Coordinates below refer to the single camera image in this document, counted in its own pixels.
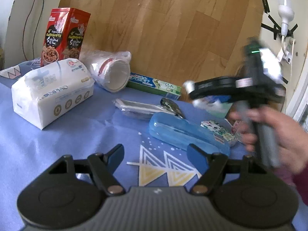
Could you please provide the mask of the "person right hand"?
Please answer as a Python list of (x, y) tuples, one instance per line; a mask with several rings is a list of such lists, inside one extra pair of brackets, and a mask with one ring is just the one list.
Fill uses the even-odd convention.
[(307, 132), (291, 117), (267, 106), (250, 109), (245, 114), (252, 121), (264, 123), (275, 131), (280, 163), (293, 174), (307, 166)]

